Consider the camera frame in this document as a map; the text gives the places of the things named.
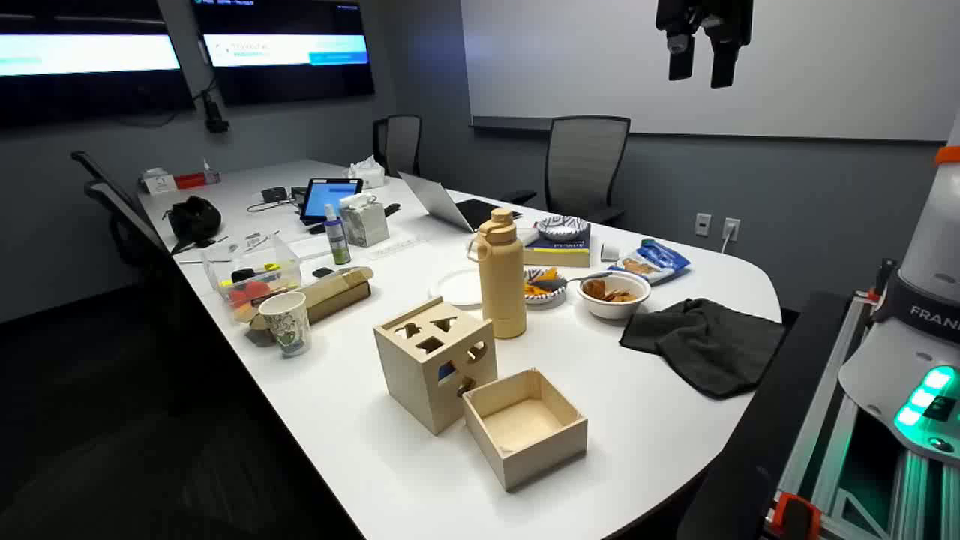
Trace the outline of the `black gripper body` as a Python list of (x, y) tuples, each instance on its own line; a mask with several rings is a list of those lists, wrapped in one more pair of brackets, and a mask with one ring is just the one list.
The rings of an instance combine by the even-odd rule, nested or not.
[(752, 0), (656, 0), (653, 27), (665, 34), (671, 81), (693, 75), (695, 34), (705, 34), (713, 51), (711, 87), (731, 87), (739, 51), (752, 37)]

